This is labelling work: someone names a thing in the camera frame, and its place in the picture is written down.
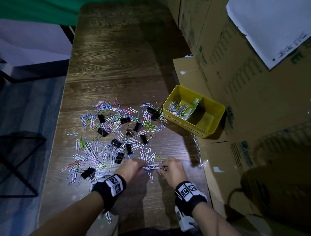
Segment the green cloth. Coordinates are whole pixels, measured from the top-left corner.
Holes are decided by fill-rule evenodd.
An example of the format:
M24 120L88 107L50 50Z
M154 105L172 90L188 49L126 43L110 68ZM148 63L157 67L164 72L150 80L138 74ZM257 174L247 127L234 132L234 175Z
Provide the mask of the green cloth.
M120 0L0 0L0 18L75 26L83 5L105 1Z

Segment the yellow plastic tray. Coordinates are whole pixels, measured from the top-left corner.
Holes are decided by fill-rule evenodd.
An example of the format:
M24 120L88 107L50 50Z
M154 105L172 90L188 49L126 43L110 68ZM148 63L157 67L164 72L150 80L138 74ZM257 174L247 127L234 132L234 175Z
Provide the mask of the yellow plastic tray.
M196 98L200 99L200 102L187 120L167 110L175 99L179 99L182 105L187 103L192 107ZM215 132L224 112L224 105L182 85L177 85L163 104L165 118L202 139Z

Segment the blue floor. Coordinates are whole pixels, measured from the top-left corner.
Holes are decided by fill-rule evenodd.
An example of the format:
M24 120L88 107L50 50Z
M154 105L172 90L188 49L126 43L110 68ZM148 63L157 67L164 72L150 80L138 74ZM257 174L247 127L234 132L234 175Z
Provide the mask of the blue floor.
M37 227L65 80L64 76L17 84L6 82L0 91L0 135L19 134L47 139L18 169L38 190L39 196L0 198L1 236L27 236ZM16 144L10 152L10 162L16 165L35 145L29 140ZM0 165L0 180L7 173L6 168ZM30 194L30 191L15 176L10 176L0 185L0 195L3 194Z

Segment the white paper sheet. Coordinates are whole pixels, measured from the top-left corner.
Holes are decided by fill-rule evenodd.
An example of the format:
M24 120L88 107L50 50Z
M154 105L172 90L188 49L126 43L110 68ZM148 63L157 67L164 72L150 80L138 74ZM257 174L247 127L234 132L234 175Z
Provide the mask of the white paper sheet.
M226 8L269 69L311 36L311 0L229 0Z

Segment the human arm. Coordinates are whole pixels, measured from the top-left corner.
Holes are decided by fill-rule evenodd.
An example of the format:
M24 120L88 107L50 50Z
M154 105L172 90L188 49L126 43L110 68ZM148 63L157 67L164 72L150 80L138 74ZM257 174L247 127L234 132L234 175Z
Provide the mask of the human arm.
M175 189L182 182L188 181L183 165L180 161L173 157L169 157L159 167L158 173L167 180L168 184ZM221 217L214 209L210 208L206 202L199 202L191 211L190 215L198 224L204 236L241 236L241 234L233 228L223 217Z
M128 159L115 171L115 174L120 175L126 183L129 183L144 165L146 163L141 160ZM30 236L85 235L104 208L102 196L97 191L93 191L49 219Z

